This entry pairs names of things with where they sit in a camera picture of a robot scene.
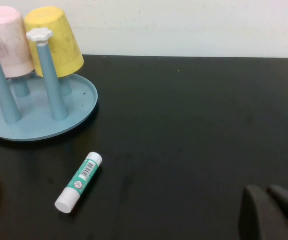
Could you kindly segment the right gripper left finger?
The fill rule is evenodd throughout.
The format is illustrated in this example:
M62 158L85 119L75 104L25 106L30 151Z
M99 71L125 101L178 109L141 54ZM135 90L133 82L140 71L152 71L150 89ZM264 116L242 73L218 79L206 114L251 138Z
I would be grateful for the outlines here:
M288 220L265 191L248 185L243 189L238 232L241 240L288 240Z

